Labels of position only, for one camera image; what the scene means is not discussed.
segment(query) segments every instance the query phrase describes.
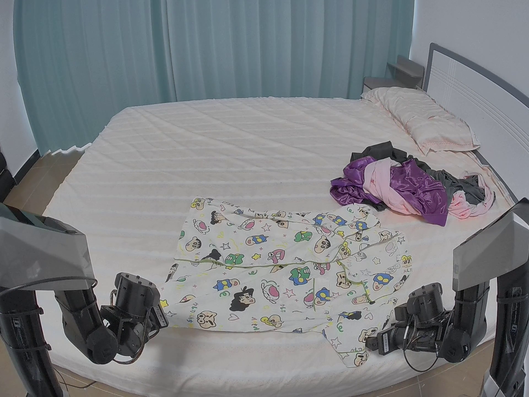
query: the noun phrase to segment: purple clothing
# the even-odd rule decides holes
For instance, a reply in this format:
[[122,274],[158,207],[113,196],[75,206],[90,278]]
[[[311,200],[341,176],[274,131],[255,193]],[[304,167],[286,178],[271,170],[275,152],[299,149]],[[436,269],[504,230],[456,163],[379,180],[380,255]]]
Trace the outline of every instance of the purple clothing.
[[[364,170],[372,162],[375,159],[371,156],[354,160],[343,169],[345,178],[331,181],[330,193],[340,205],[360,203],[363,199],[380,202],[363,188]],[[427,222],[444,227],[449,206],[446,190],[440,181],[420,169],[413,159],[403,162],[402,166],[390,168],[389,186],[420,212]]]

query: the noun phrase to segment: mattress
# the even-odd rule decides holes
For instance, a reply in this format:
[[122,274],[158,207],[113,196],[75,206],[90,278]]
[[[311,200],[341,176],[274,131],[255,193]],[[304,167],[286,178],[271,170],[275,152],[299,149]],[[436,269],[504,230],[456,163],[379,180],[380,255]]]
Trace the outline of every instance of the mattress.
[[[329,181],[341,175],[352,151],[387,140],[418,153],[388,112],[363,100],[269,97],[127,108],[86,150],[45,215],[87,235],[99,304],[108,304],[115,274],[122,271],[151,279],[163,294],[163,275],[196,195],[255,210],[336,208]],[[406,234],[414,255],[414,272],[404,288],[410,292],[439,281],[449,309],[453,248],[498,217],[512,200],[472,153],[430,152],[422,160],[455,176],[479,172],[496,193],[488,213],[467,220],[449,216],[444,228],[417,216],[377,213],[384,227]],[[55,364],[141,395],[346,397],[416,375],[401,352],[371,354],[364,366],[347,368],[319,333],[175,328],[162,330],[133,365],[97,366],[64,336],[53,294],[39,292],[38,298]],[[487,320],[485,340],[494,335],[493,297]],[[417,368],[432,361],[431,354],[408,358]]]

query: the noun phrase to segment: pink garment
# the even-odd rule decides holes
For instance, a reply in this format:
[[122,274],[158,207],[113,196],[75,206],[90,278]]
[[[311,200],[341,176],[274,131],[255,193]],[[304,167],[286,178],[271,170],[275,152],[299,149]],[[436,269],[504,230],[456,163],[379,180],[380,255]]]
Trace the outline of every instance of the pink garment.
[[471,174],[468,172],[463,172],[463,178],[468,178],[469,176],[477,175],[478,176],[478,185],[483,187],[485,190],[485,200],[482,203],[477,205],[470,204],[466,201],[464,191],[456,191],[452,198],[452,203],[448,207],[448,213],[455,216],[459,219],[466,219],[470,216],[479,216],[486,213],[494,202],[494,194],[485,183],[483,176],[481,174]]
[[400,166],[400,163],[389,157],[369,163],[364,170],[364,191],[379,198],[396,212],[405,215],[420,215],[421,213],[416,208],[389,186],[390,168],[392,166]]

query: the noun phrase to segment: curtain fold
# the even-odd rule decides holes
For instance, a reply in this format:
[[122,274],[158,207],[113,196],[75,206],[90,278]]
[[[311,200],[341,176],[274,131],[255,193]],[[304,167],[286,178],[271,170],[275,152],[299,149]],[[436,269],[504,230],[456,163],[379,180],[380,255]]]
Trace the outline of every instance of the curtain fold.
[[358,98],[407,56],[414,0],[15,0],[18,80],[41,153],[128,106]]

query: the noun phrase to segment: tiled floor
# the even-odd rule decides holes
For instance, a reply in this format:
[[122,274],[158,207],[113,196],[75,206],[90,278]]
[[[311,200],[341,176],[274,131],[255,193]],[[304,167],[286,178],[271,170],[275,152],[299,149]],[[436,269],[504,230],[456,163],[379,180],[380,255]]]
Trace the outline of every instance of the tiled floor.
[[[76,151],[45,155],[11,191],[4,203],[42,214],[55,190],[81,155]],[[459,397],[463,394],[475,397],[479,394],[483,374],[490,365],[492,353],[493,343],[489,341],[477,348],[463,363],[446,364],[392,387],[363,394],[360,397]],[[91,382],[66,369],[59,370],[68,384],[82,387]],[[3,345],[0,345],[0,384],[2,397],[25,396],[24,387]],[[137,397],[101,383],[96,383],[86,390],[70,387],[69,391],[71,397]]]

